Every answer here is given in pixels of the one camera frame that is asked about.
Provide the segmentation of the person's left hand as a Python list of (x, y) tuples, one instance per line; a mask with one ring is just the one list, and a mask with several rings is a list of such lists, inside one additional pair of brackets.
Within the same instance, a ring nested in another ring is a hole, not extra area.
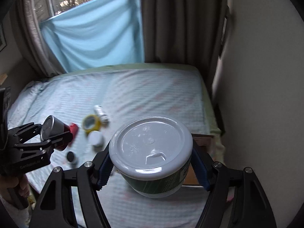
[(20, 178), (1, 176), (1, 196), (5, 200), (9, 201), (11, 198), (8, 189), (15, 188), (18, 185), (20, 186), (19, 195), (21, 197), (27, 198), (29, 196), (30, 190), (28, 178), (25, 174)]

